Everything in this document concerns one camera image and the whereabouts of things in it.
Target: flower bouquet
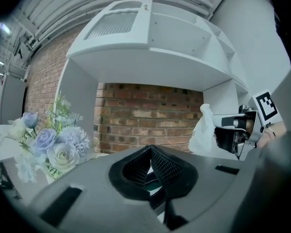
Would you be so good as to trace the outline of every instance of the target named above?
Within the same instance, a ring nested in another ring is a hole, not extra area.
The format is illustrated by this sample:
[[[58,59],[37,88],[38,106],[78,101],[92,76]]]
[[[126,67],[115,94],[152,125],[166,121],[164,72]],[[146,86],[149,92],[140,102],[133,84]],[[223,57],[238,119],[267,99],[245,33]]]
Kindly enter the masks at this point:
[[[22,118],[12,121],[8,138],[17,141],[24,150],[15,157],[18,176],[23,182],[36,182],[36,171],[41,169],[46,175],[58,179],[75,166],[89,159],[89,153],[97,144],[76,123],[83,117],[70,113],[71,104],[60,94],[55,101],[55,109],[46,111],[45,129],[36,132],[38,113],[25,112]]]

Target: artificial flower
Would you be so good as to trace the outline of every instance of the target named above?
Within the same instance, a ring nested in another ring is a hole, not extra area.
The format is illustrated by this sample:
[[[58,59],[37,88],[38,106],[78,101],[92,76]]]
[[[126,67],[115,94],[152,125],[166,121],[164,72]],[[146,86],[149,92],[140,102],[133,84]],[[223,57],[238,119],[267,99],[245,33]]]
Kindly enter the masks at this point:
[[[26,127],[28,127],[29,129],[34,129],[39,122],[38,113],[25,112],[23,114],[23,121]]]
[[[48,148],[47,154],[51,165],[63,173],[74,168],[80,160],[76,148],[66,143],[54,144]]]
[[[56,131],[53,129],[43,129],[37,136],[34,149],[39,153],[46,153],[48,148],[52,147],[57,139]]]
[[[24,124],[24,121],[19,118],[14,120],[10,130],[9,135],[11,138],[15,140],[20,140],[26,133],[26,126]]]
[[[14,157],[17,167],[17,175],[21,181],[36,183],[36,173],[34,171],[35,161],[32,156],[19,155]]]
[[[67,108],[69,108],[71,106],[71,103],[68,102],[66,99],[62,99],[61,104],[62,104],[62,106],[66,106]]]
[[[77,114],[77,113],[71,113],[71,115],[70,115],[70,117],[69,117],[70,119],[72,119],[73,121],[75,121],[75,122],[77,122],[77,121],[82,121],[83,120],[83,117],[82,116],[80,116],[79,114]]]
[[[69,126],[63,128],[58,135],[58,139],[59,142],[75,146],[80,156],[85,155],[90,148],[90,141],[81,127]]]

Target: ceiling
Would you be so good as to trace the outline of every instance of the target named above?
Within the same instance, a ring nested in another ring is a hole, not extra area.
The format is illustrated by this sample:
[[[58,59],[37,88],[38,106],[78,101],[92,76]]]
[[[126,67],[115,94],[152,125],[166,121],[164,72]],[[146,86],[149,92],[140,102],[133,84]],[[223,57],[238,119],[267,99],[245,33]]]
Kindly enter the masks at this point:
[[[60,34],[90,21],[117,0],[22,0],[3,23],[11,35],[0,32],[0,73],[23,78],[28,60]],[[154,0],[210,19],[222,0]]]

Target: black rectangular hole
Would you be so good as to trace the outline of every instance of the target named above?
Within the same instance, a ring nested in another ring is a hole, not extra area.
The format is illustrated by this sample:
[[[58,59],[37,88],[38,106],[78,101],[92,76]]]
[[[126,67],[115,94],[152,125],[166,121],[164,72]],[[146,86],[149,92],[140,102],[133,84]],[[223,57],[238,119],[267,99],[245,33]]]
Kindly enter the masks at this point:
[[[215,169],[222,171],[222,172],[225,172],[225,173],[234,174],[234,175],[238,174],[238,172],[239,172],[239,169],[237,169],[237,168],[232,168],[232,167],[223,166],[223,165],[218,165],[215,167]]]
[[[77,200],[82,190],[68,187],[46,210],[41,218],[50,225],[57,227],[71,206]]]

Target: white plastic bag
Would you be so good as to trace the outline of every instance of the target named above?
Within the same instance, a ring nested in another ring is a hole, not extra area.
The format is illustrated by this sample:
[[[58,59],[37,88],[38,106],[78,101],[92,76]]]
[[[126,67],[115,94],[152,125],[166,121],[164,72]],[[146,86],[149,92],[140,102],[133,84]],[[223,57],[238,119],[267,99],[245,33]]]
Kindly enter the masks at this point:
[[[213,124],[213,113],[209,104],[200,107],[203,116],[196,124],[192,138],[189,142],[189,150],[199,155],[208,155],[211,152],[211,142],[215,126]]]

